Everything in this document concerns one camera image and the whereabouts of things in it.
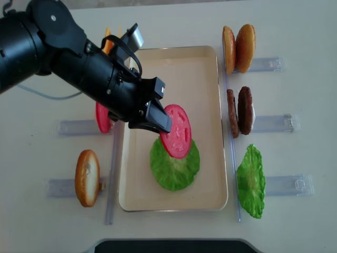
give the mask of beige tray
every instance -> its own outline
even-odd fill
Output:
[[[158,134],[125,124],[118,201],[125,211],[221,210],[227,203],[216,54],[209,46],[140,50],[143,78],[165,84],[161,103],[179,104],[189,117],[200,152],[200,171],[192,185],[163,189],[150,169],[150,149]]]

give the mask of tomato slice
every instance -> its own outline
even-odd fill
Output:
[[[170,133],[160,133],[160,139],[170,156],[183,159],[190,151],[192,143],[191,126],[186,112],[177,104],[165,107],[172,119]]]
[[[109,110],[96,102],[96,120],[101,133],[109,133],[111,121],[108,118]]]

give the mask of green lettuce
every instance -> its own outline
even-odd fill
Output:
[[[159,185],[170,191],[182,190],[194,181],[200,169],[199,150],[192,140],[191,149],[183,159],[171,157],[158,138],[152,145],[150,166]]]
[[[265,176],[261,153],[254,144],[247,147],[247,153],[236,171],[236,177],[241,206],[252,217],[261,219],[264,208]]]

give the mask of table surface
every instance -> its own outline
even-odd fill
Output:
[[[282,0],[72,11],[96,44],[107,25],[117,34],[119,25],[126,30],[137,22],[144,48],[212,46],[220,84],[222,27],[236,34],[243,24],[253,24],[255,57],[282,56],[287,68],[238,75],[237,86],[251,87],[257,115],[297,113],[301,131],[240,138],[237,161],[252,141],[263,154],[266,176],[310,173],[315,195],[269,197],[261,220],[243,212],[243,222],[237,223],[228,170],[229,200],[222,211],[127,213],[116,205],[114,224],[105,226],[106,196],[85,209],[76,199],[47,199],[43,190],[45,179],[74,177],[83,149],[97,153],[102,175],[108,175],[112,137],[59,138],[54,133],[55,120],[93,119],[94,101],[85,95],[50,101],[15,87],[0,99],[0,251],[80,252],[117,238],[240,238],[262,252],[336,252],[336,7],[336,1]],[[24,84],[54,96],[76,92],[55,75],[35,76]]]

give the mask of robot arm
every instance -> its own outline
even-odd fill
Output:
[[[108,108],[112,120],[129,122],[131,129],[170,132],[171,118],[159,101],[165,84],[141,77],[134,54],[143,45],[137,24],[120,39],[104,38],[99,48],[61,1],[32,0],[26,12],[11,10],[1,18],[0,31],[0,94],[34,74],[54,73]],[[101,50],[106,40],[114,42],[109,55]],[[124,65],[129,57],[139,72]]]

